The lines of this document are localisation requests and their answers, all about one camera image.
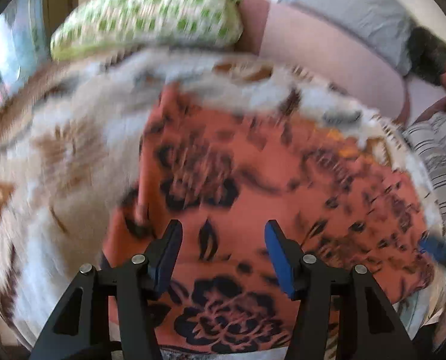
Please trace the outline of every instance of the pink headboard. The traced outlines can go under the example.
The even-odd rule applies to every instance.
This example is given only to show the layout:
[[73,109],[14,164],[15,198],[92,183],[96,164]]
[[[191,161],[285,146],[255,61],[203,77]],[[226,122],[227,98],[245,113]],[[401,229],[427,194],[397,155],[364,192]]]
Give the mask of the pink headboard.
[[305,66],[382,115],[406,122],[409,102],[403,77],[358,38],[304,8],[283,3],[243,0],[240,12],[245,30],[239,51]]

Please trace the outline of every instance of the black flower print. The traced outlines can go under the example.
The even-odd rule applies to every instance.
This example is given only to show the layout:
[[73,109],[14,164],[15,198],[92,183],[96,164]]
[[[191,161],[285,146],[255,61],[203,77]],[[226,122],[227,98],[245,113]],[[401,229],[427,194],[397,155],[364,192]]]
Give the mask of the black flower print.
[[289,337],[275,318],[273,299],[244,292],[228,276],[197,280],[191,299],[193,306],[185,307],[174,322],[176,332],[190,345],[211,346],[215,353],[250,352],[262,343]]
[[229,208],[239,196],[232,177],[232,155],[214,150],[203,140],[190,138],[179,144],[164,144],[156,156],[169,177],[160,184],[166,204],[183,211],[201,204]]

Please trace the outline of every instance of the green and white pillow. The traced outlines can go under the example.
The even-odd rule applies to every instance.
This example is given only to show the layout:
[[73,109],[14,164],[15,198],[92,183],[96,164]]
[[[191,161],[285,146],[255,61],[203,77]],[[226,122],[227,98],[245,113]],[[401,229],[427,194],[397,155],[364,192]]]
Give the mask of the green and white pillow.
[[61,60],[133,44],[221,48],[242,31],[236,0],[91,0],[55,31],[51,54]]

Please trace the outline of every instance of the checkered pillow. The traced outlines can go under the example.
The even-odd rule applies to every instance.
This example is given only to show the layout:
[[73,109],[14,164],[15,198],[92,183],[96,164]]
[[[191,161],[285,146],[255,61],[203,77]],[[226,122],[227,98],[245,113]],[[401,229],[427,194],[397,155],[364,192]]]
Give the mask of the checkered pillow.
[[91,0],[51,39],[54,59],[105,47],[178,44],[225,47],[241,35],[236,0]]

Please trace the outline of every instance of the striped fabric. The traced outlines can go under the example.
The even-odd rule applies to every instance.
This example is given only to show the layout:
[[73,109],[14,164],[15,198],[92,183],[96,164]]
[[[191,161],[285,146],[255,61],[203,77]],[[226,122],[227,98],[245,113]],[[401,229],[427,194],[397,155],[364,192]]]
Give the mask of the striped fabric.
[[430,120],[414,124],[406,130],[405,137],[429,173],[438,196],[446,238],[446,114],[437,112]]

